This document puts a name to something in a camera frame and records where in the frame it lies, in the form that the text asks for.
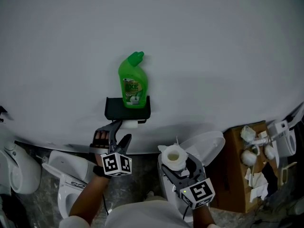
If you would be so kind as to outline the person's left hand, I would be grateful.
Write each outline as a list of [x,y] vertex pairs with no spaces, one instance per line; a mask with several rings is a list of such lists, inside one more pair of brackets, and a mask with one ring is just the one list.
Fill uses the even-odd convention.
[[107,131],[97,131],[93,145],[96,148],[109,148],[109,132]]

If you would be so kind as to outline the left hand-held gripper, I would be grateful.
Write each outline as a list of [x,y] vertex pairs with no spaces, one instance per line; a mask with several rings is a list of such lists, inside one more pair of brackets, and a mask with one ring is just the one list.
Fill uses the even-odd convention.
[[103,161],[104,174],[107,176],[124,176],[132,173],[132,159],[126,156],[127,149],[132,139],[131,134],[125,135],[117,144],[116,133],[122,125],[122,120],[116,120],[111,124],[98,128],[95,131],[109,132],[109,148],[96,148],[92,143],[90,144],[89,152],[99,154]]

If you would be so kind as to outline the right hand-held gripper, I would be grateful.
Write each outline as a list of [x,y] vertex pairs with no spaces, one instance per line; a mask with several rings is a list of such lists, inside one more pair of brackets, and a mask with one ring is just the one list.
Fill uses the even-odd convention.
[[[186,168],[190,175],[201,175],[204,172],[202,163],[194,156],[188,156]],[[175,171],[162,164],[161,169],[169,181],[177,186],[178,176]],[[210,178],[198,181],[190,186],[175,189],[178,197],[184,201],[191,209],[197,209],[210,203],[215,197],[215,191]]]

